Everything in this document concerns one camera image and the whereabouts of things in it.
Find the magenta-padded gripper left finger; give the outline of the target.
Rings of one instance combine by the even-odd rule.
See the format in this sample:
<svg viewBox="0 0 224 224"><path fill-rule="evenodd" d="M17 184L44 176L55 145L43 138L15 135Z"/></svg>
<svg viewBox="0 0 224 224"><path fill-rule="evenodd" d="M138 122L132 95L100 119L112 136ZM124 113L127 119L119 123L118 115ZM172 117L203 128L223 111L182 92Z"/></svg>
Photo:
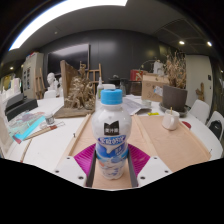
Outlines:
<svg viewBox="0 0 224 224"><path fill-rule="evenodd" d="M92 144L75 156L66 156L53 173L78 186L92 187L95 165L95 145Z"/></svg>

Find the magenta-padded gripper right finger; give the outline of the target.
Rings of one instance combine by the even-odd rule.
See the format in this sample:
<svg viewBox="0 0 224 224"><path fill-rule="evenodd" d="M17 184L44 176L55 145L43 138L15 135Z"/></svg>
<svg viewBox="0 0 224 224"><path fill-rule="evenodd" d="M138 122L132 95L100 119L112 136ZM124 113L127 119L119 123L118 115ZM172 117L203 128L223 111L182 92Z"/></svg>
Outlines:
<svg viewBox="0 0 224 224"><path fill-rule="evenodd" d="M131 144L128 149L128 166L133 188L143 187L172 173L158 156L150 157Z"/></svg>

